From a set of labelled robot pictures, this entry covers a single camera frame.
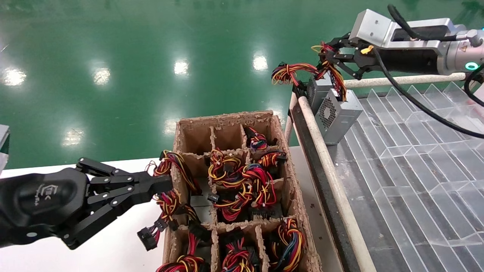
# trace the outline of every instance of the ventilation grille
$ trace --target ventilation grille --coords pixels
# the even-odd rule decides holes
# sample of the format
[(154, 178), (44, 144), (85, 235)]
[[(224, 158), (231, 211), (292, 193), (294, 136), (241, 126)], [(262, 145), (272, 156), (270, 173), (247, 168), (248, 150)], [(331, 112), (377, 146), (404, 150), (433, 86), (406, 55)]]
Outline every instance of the ventilation grille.
[(331, 99), (329, 98), (324, 99), (323, 104), (319, 108), (319, 118), (321, 119), (321, 122), (323, 123), (325, 128), (329, 128), (331, 124), (334, 122), (334, 119), (336, 119), (336, 108), (331, 102)]

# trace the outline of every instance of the cardboard box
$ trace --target cardboard box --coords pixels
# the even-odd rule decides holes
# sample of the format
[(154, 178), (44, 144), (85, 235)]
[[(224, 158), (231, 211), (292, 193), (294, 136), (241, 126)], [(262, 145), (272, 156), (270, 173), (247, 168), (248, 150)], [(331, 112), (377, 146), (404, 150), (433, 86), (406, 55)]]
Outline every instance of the cardboard box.
[[(266, 151), (251, 150), (246, 147), (247, 136), (243, 130), (244, 126), (253, 127), (259, 133), (264, 134), (269, 141), (276, 138), (276, 145), (269, 146)], [(204, 156), (209, 156), (210, 151), (214, 148), (220, 148), (225, 154), (238, 156), (246, 164), (249, 164), (253, 159), (260, 158), (268, 150), (279, 149), (286, 152), (287, 162), (283, 167), (281, 178), (274, 180), (274, 186), (277, 190), (276, 195), (278, 198), (282, 198), (282, 208), (287, 211), (286, 217), (296, 219), (299, 229), (305, 236), (303, 257), (297, 271), (322, 271), (301, 189), (295, 175), (289, 147), (284, 139), (279, 118), (272, 111), (260, 111), (181, 119), (177, 123), (173, 151), (183, 156), (194, 178), (200, 183), (202, 188), (205, 188), (205, 199), (207, 191), (217, 193), (217, 191), (223, 190), (223, 188), (215, 185), (208, 178), (208, 167), (205, 165)], [(181, 194), (181, 201), (186, 202), (188, 200), (188, 192), (175, 166), (172, 167), (171, 175), (174, 188)], [(202, 199), (196, 200), (196, 203), (200, 203), (200, 205), (203, 205), (202, 202)], [(209, 205), (199, 208), (206, 208), (209, 214), (204, 217), (205, 220), (202, 219), (204, 221), (202, 224), (212, 232), (211, 272), (222, 270), (220, 246), (218, 243), (219, 235), (236, 227), (243, 229), (246, 237), (248, 237), (246, 239), (249, 239), (256, 248), (261, 260), (261, 272), (268, 271), (269, 258), (264, 247), (264, 234), (275, 229), (281, 223), (281, 219), (267, 220), (255, 218), (252, 221), (226, 224), (217, 218), (217, 211), (213, 206)], [(177, 220), (181, 225), (186, 224), (186, 218)], [(182, 250), (187, 240), (187, 230), (186, 226), (180, 226), (177, 231), (165, 230), (163, 263), (173, 262), (178, 256), (184, 254)]]

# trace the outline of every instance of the power supply unit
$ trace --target power supply unit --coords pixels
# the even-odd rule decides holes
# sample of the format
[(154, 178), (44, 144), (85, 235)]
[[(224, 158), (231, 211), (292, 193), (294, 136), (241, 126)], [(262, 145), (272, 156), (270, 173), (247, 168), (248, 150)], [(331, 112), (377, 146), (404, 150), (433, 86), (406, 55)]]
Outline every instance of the power supply unit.
[(326, 75), (326, 78), (319, 80), (315, 80), (314, 77), (309, 79), (306, 89), (307, 101), (309, 102), (314, 115), (318, 112), (321, 103), (323, 103), (324, 98), (331, 88), (333, 88), (333, 84), (331, 83), (329, 75)]
[(363, 112), (363, 108), (352, 90), (347, 90), (347, 101), (336, 99), (334, 89), (329, 91), (316, 113), (321, 135), (327, 145), (336, 145)]

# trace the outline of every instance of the yellow tag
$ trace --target yellow tag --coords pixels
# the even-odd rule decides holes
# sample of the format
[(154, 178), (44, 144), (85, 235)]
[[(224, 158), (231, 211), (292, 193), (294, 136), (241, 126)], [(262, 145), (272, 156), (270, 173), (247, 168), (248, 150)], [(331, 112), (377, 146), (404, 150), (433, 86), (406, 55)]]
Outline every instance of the yellow tag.
[(373, 49), (373, 45), (370, 45), (368, 48), (365, 48), (365, 49), (362, 49), (360, 52), (363, 54), (363, 55), (366, 55), (368, 54), (371, 50)]

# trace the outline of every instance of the green indicator light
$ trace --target green indicator light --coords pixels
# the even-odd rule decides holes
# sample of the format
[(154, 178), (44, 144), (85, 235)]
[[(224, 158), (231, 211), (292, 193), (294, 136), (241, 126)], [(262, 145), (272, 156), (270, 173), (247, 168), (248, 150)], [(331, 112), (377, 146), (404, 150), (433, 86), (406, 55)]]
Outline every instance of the green indicator light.
[(468, 62), (468, 63), (466, 63), (466, 69), (467, 70), (474, 71), (477, 68), (479, 68), (479, 65), (477, 65), (477, 63), (475, 63), (475, 62)]

